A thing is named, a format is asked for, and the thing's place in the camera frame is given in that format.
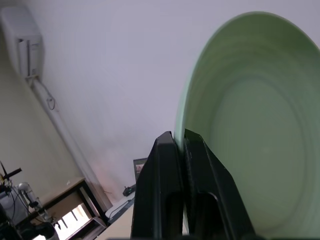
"air conditioner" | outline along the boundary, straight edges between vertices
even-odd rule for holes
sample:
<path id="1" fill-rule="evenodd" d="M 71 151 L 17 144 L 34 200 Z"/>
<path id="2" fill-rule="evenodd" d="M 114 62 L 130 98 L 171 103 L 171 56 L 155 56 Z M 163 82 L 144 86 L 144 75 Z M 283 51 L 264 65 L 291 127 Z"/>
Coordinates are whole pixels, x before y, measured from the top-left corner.
<path id="1" fill-rule="evenodd" d="M 2 8 L 0 21 L 14 70 L 23 78 L 39 75 L 42 37 L 29 11 L 23 6 Z"/>

